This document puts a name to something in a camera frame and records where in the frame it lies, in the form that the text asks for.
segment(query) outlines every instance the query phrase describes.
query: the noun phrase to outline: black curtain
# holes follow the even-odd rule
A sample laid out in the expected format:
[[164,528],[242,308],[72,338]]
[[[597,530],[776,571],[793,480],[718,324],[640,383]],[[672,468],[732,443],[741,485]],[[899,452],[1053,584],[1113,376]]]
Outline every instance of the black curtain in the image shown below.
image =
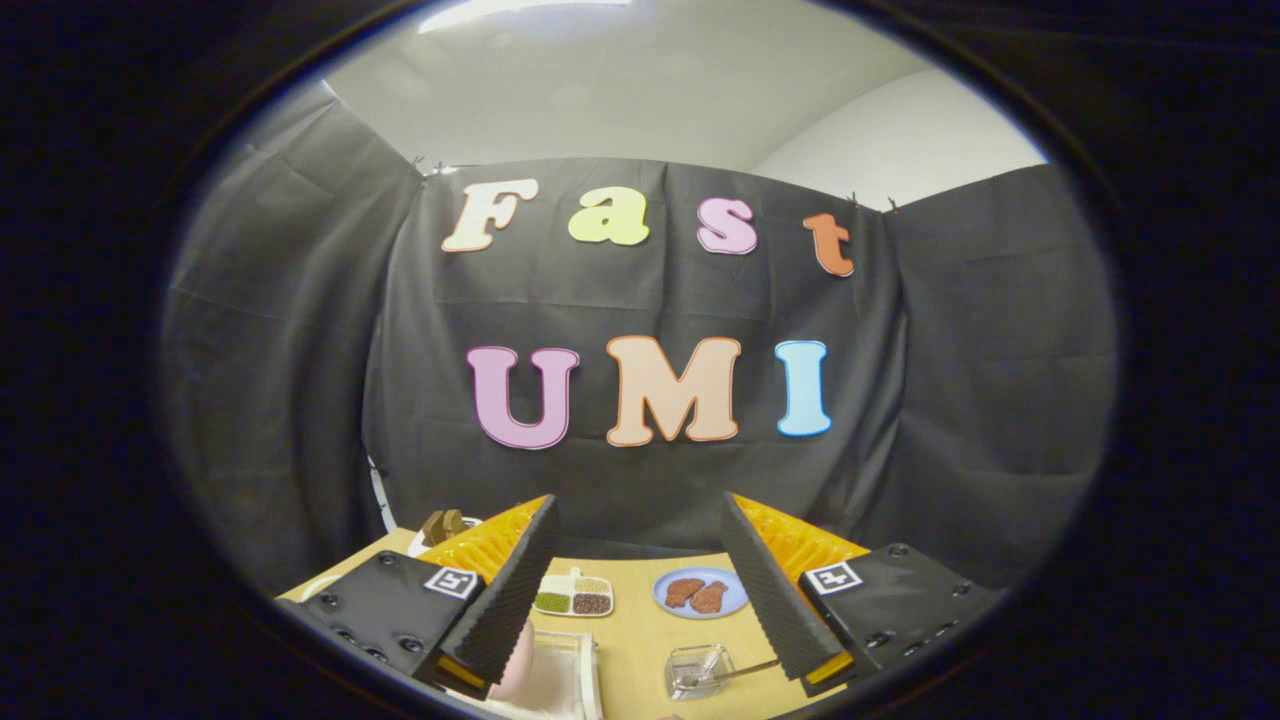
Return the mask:
[[[490,247],[442,251],[463,187],[526,177],[538,196]],[[581,193],[605,186],[645,195],[640,245],[570,237]],[[699,246],[707,197],[753,208],[754,251]],[[850,231],[850,277],[817,261],[801,223],[822,213]],[[383,532],[366,452],[401,527],[554,492],[564,555],[717,551],[731,489],[1002,585],[1052,542],[1101,455],[1116,366],[1105,279],[1051,167],[887,215],[662,161],[422,178],[317,87],[236,143],[192,217],[164,320],[165,411],[195,501],[270,592]],[[654,337],[677,374],[700,340],[737,340],[737,436],[608,445],[618,368],[605,343],[625,334]],[[787,340],[827,346],[826,433],[776,428]],[[554,447],[515,450],[480,428],[466,352],[490,345],[520,355],[511,411],[524,421],[541,415],[530,354],[580,355]]]
[[1009,585],[1102,460],[1120,368],[1108,263],[1053,165],[911,202],[884,228],[910,318],[906,383],[893,461],[855,538]]

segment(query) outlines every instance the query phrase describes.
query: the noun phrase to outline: blue plate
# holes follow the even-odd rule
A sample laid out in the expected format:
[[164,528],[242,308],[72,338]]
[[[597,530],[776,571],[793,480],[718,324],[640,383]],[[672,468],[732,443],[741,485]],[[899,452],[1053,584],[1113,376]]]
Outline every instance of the blue plate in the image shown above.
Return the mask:
[[[667,607],[667,587],[676,580],[685,578],[698,578],[708,585],[719,580],[724,583],[728,589],[721,597],[721,611],[708,612],[703,615],[692,607],[689,606],[689,601],[681,607]],[[672,570],[666,575],[658,578],[658,582],[653,584],[653,600],[659,607],[671,612],[672,615],[680,615],[681,618],[692,618],[695,620],[709,620],[712,618],[723,618],[730,612],[736,612],[746,605],[746,589],[742,588],[741,580],[732,570],[722,570],[719,568],[681,568],[680,570]]]

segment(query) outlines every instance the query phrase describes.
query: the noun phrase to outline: ceiling light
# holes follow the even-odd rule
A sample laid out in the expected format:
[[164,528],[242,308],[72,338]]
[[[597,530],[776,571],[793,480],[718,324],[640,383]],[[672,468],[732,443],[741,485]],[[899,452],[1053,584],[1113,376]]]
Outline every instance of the ceiling light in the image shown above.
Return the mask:
[[417,33],[431,32],[456,24],[506,13],[511,10],[524,10],[525,8],[544,8],[548,5],[630,5],[631,0],[467,0],[442,10],[422,24],[417,26]]

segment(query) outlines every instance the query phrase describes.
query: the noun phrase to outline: glass cup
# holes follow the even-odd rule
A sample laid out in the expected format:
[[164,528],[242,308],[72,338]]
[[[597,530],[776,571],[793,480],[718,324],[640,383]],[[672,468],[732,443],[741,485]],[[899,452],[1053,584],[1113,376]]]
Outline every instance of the glass cup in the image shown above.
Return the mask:
[[722,644],[700,644],[671,651],[667,659],[667,691],[671,700],[698,700],[724,689],[733,671],[733,661]]

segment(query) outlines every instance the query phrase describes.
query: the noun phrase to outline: white wall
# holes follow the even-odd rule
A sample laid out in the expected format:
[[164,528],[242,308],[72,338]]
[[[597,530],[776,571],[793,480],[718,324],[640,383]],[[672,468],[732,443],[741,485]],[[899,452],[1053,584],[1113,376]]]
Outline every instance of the white wall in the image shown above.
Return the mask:
[[773,151],[751,173],[858,193],[877,210],[1044,163],[1002,114],[942,70],[923,70],[850,101]]

